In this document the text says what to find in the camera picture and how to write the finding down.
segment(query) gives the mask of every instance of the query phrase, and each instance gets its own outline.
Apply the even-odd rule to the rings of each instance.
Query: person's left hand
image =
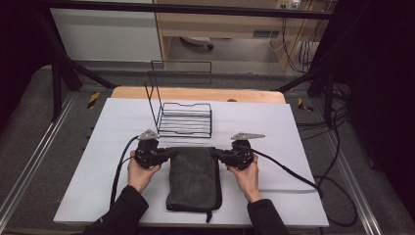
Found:
[[[155,165],[152,168],[143,168],[134,160],[135,151],[131,151],[132,157],[128,163],[128,185],[132,186],[139,193],[142,193],[149,185],[153,174],[155,174],[161,165]]]

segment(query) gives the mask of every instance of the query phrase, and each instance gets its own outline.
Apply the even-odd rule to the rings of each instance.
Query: white table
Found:
[[[159,147],[197,145],[230,149],[230,137],[240,131],[265,134],[265,138],[250,141],[254,149],[270,155],[282,165],[313,181],[289,105],[207,102],[211,104],[213,113],[211,139],[189,141],[162,138],[159,139]],[[92,223],[107,212],[120,155],[128,140],[149,128],[156,129],[148,100],[108,99],[54,221],[69,225]],[[135,149],[137,143],[133,143],[130,150]],[[293,178],[267,159],[259,158],[258,166],[261,195],[273,201],[287,226],[329,225],[318,193],[312,187]],[[153,176],[152,182],[143,193],[150,208],[140,219],[140,224],[143,226],[251,226],[246,208],[247,201],[239,190],[234,175],[226,170],[225,165],[219,164],[219,167],[223,204],[219,210],[213,212],[210,224],[205,223],[204,213],[166,210],[169,162],[162,165],[161,170]],[[125,185],[126,165],[122,169],[117,192],[120,193]]]

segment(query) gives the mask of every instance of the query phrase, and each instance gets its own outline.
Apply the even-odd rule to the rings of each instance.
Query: wire rack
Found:
[[[167,63],[170,67],[174,67],[173,64],[180,66],[176,67],[176,70],[158,70],[160,66]],[[211,62],[152,61],[152,70],[148,71],[145,87],[153,119],[161,137],[211,137],[212,110],[210,104],[163,102],[159,91],[161,85],[211,84],[210,75]]]

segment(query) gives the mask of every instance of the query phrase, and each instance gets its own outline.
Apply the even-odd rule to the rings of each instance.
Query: forearm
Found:
[[[288,235],[283,220],[268,199],[248,204],[248,213],[256,235]]]
[[[110,210],[88,226],[83,234],[134,234],[138,220],[148,207],[139,192],[126,186]]]

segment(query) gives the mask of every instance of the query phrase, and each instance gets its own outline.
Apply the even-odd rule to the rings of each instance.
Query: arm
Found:
[[[160,167],[156,165],[145,169],[131,159],[128,164],[128,185],[122,190],[110,210],[88,226],[83,234],[135,234],[138,220],[149,207],[141,193]]]
[[[289,234],[272,202],[261,198],[258,189],[259,168],[257,161],[258,156],[254,155],[254,161],[244,170],[227,166],[235,174],[238,186],[249,202],[248,213],[254,226],[255,234]]]

